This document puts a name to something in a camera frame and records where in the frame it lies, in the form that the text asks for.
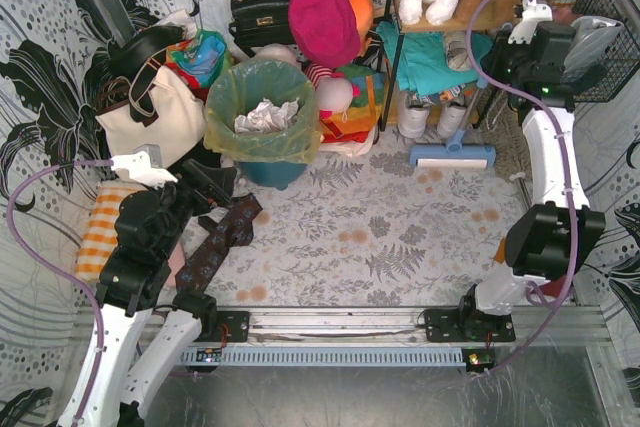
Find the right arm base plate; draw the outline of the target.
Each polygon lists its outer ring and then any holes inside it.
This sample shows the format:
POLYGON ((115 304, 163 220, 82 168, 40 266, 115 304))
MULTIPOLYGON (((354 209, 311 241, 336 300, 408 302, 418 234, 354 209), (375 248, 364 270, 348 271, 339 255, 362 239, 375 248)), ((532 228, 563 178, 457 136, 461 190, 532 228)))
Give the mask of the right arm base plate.
POLYGON ((463 315, 457 308, 430 308, 422 312, 427 340, 433 343, 514 342, 512 317, 484 313, 463 315))

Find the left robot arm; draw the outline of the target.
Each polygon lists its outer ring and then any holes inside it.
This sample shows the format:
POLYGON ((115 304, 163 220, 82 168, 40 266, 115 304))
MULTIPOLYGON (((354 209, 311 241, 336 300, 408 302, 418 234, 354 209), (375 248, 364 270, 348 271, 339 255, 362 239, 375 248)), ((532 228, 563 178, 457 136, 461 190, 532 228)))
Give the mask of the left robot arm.
POLYGON ((144 189, 126 197, 115 222, 117 245, 96 286, 99 310, 76 386, 59 426, 141 426, 186 347, 217 326, 217 305, 183 292, 143 354, 137 344, 168 280, 169 259, 195 215, 228 204, 237 171, 189 160, 185 175, 153 168, 147 154, 115 164, 141 174, 144 189))

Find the yellow trash bag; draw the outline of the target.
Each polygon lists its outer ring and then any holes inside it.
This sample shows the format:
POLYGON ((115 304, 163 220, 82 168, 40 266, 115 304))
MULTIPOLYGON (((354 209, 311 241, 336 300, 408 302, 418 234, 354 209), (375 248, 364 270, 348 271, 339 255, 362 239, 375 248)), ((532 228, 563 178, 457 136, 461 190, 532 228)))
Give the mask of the yellow trash bag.
POLYGON ((249 60, 209 90, 204 146, 240 162, 309 164, 321 142, 315 88, 290 63, 249 60))

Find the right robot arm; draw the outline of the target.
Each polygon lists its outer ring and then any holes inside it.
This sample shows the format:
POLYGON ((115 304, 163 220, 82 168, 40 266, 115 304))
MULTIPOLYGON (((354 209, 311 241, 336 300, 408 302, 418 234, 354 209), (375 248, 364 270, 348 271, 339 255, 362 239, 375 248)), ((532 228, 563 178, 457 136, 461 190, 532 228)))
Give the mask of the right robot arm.
POLYGON ((575 34, 570 26, 542 21, 527 42, 500 35, 482 62, 482 78, 509 95, 527 142, 533 191, 527 212, 506 235, 503 266, 460 301, 460 329, 469 337, 505 327, 515 304, 551 282, 562 281, 557 300, 564 301, 604 232, 605 216, 590 207, 581 186, 575 102, 562 81, 575 34))

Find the teal trash bin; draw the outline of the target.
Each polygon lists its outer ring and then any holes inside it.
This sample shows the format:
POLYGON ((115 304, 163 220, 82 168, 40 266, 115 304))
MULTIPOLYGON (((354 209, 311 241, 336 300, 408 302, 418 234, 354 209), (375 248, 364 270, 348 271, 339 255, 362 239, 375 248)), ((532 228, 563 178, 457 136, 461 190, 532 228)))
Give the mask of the teal trash bin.
POLYGON ((241 174, 261 187, 285 190, 306 171, 308 165, 291 162, 238 162, 241 174))

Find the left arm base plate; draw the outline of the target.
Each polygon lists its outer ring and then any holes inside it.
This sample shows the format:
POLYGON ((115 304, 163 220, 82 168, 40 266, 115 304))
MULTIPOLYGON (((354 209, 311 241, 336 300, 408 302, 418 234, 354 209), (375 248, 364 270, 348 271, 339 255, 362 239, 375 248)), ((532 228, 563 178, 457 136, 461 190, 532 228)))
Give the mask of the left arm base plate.
POLYGON ((201 334, 195 342, 245 343, 248 340, 249 324, 249 311, 219 311, 213 330, 201 334))

